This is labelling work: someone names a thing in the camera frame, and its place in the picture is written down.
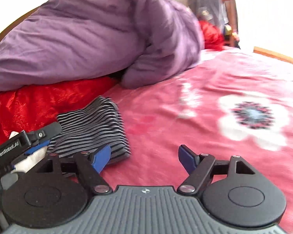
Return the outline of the pink floral bed blanket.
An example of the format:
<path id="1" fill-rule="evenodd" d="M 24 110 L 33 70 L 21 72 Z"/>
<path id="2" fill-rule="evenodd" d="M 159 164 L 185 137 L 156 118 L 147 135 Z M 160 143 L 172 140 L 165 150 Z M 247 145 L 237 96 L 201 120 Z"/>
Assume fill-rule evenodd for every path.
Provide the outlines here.
<path id="1" fill-rule="evenodd" d="M 226 160 L 239 155 L 285 194 L 281 226 L 293 233 L 293 65 L 237 49 L 205 50 L 174 78 L 105 91 L 117 105 L 131 157 L 103 171 L 111 185 L 178 186 L 181 144 Z"/>

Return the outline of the black white striped garment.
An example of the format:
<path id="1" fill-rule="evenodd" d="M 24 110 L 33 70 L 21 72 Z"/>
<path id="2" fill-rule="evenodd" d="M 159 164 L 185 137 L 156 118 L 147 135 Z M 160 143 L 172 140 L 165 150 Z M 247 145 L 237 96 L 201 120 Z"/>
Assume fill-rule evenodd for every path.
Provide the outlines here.
<path id="1" fill-rule="evenodd" d="M 108 145 L 111 147 L 109 164 L 131 156 L 120 111 L 110 98 L 99 96 L 84 108 L 61 113 L 57 122 L 62 132 L 51 139 L 48 153 L 69 158 L 78 152 L 93 153 Z"/>

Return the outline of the white printed cloth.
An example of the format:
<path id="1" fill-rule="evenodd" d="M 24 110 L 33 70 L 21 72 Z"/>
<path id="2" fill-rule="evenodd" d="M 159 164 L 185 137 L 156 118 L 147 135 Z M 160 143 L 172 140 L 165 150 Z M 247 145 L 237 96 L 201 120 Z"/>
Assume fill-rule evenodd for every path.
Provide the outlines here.
<path id="1" fill-rule="evenodd" d="M 21 162 L 17 163 L 11 173 L 15 172 L 28 172 L 32 169 L 39 161 L 41 161 L 47 152 L 47 146 L 41 147 L 36 150 L 33 154 L 26 157 Z"/>

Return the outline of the wooden chair with clothes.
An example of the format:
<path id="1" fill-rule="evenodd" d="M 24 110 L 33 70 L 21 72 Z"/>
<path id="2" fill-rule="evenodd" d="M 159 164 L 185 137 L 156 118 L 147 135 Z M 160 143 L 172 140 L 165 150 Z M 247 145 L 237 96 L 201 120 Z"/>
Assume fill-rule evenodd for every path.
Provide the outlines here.
<path id="1" fill-rule="evenodd" d="M 224 36 L 224 43 L 239 47 L 238 16 L 235 0 L 186 0 L 199 20 L 217 27 Z"/>

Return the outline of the purple duvet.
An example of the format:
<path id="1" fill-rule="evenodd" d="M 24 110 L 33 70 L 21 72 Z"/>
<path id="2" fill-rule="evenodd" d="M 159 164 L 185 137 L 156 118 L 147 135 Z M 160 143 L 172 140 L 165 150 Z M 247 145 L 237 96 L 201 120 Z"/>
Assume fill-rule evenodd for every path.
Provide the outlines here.
<path id="1" fill-rule="evenodd" d="M 174 0 L 49 0 L 0 41 L 0 92 L 118 71 L 135 89 L 195 67 L 203 48 Z"/>

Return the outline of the wooden headboard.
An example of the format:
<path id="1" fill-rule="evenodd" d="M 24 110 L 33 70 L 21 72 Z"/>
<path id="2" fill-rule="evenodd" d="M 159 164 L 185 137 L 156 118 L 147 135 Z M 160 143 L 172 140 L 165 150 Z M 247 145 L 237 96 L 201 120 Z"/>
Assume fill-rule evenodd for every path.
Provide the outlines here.
<path id="1" fill-rule="evenodd" d="M 0 33 L 0 41 L 2 41 L 2 39 L 11 31 L 13 30 L 17 25 L 19 25 L 20 23 L 22 23 L 22 21 L 24 21 L 26 18 L 28 18 L 30 15 L 32 15 L 36 10 L 38 9 L 38 7 L 32 9 L 31 11 L 27 12 L 26 14 L 22 15 L 20 18 L 18 18 L 17 20 L 15 20 L 13 23 L 11 23 L 10 25 L 8 25 L 1 33 Z"/>

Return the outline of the red satin bedding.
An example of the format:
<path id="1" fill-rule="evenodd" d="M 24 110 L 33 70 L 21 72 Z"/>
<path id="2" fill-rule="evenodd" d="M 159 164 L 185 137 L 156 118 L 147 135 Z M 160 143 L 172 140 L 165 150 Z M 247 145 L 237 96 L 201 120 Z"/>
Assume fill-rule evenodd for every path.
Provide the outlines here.
<path id="1" fill-rule="evenodd" d="M 116 73 L 0 93 L 0 144 L 9 132 L 35 130 L 54 121 L 58 114 L 81 108 L 108 90 L 119 88 L 120 77 Z"/>

